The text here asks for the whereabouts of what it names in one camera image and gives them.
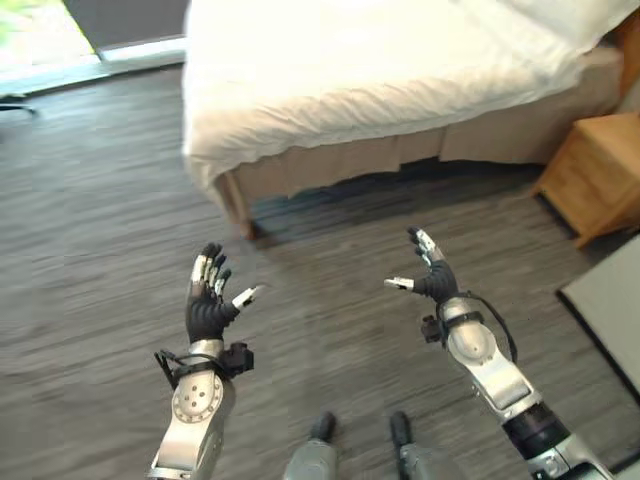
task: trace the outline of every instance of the bed frame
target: bed frame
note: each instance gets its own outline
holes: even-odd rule
[[[618,48],[597,47],[585,56],[581,82],[568,91],[435,130],[308,149],[293,147],[242,164],[199,186],[223,208],[242,236],[254,239],[251,204],[261,198],[291,197],[359,175],[397,171],[404,163],[435,156],[441,161],[546,163],[575,120],[612,112],[640,76],[640,12],[617,29],[616,39]],[[187,164],[196,182],[202,181],[206,175],[199,168],[205,162],[187,159]]]

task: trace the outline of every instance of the white bedsheet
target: white bedsheet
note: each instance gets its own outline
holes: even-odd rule
[[[427,130],[577,83],[575,48],[479,3],[193,0],[184,153],[212,180],[295,145]]]

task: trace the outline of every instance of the silver robotic arm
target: silver robotic arm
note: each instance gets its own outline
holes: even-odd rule
[[[455,276],[435,242],[423,230],[409,229],[411,241],[427,264],[419,280],[395,277],[385,285],[432,297],[436,318],[427,317],[427,342],[439,341],[468,373],[478,396],[494,413],[527,463],[533,478],[613,480],[613,476],[545,405],[540,393],[516,366],[517,349],[504,319],[480,297],[458,290]],[[511,359],[506,358],[472,300],[485,303],[505,330]]]
[[[193,267],[186,311],[189,353],[182,357],[156,353],[174,392],[171,423],[147,478],[211,478],[222,450],[224,422],[235,403],[231,379],[253,368],[247,345],[234,343],[225,350],[222,333],[262,287],[249,288],[225,303],[224,287],[231,271],[222,271],[226,258],[221,250],[219,245],[207,245]]]

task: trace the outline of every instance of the wooden floor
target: wooden floor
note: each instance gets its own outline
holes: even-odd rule
[[[229,290],[268,294],[233,325],[255,371],[237,381],[216,479],[276,479],[314,416],[341,425],[341,478],[394,478],[387,415],[474,479],[525,479],[469,384],[418,326],[431,304],[382,288],[421,273],[404,228],[425,226],[463,287],[510,321],[521,367],[608,463],[640,446],[640,411],[555,290],[610,245],[576,251],[527,188],[536,167],[409,166],[261,203],[237,238],[180,159],[180,71],[34,100],[0,116],[2,478],[143,478],[169,418],[152,358],[186,348],[195,254],[226,245]]]

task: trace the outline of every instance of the bed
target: bed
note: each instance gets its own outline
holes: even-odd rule
[[[263,197],[433,156],[544,162],[619,100],[622,55],[596,45],[639,2],[598,22],[585,2],[562,4],[589,28],[552,0],[193,0],[187,169],[251,237]]]

